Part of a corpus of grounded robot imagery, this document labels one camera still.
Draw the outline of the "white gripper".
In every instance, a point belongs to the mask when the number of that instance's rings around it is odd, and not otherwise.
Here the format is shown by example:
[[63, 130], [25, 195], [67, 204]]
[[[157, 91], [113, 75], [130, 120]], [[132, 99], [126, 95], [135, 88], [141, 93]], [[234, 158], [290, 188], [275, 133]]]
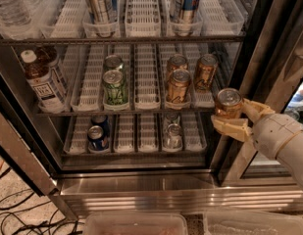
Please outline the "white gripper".
[[268, 105], [243, 99], [242, 112], [255, 123], [251, 128], [247, 118], [211, 116], [214, 128], [222, 135], [247, 142], [253, 132], [256, 150], [270, 160], [287, 153], [303, 154], [303, 124], [285, 114], [275, 114]]

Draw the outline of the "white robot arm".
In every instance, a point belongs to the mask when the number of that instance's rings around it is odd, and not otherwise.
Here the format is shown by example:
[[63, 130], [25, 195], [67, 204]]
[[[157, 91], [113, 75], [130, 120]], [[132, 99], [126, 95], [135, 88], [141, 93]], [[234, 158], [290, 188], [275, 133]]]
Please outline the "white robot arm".
[[211, 121], [219, 133], [250, 143], [268, 159], [278, 161], [303, 190], [302, 123], [247, 99], [233, 106], [216, 102]]

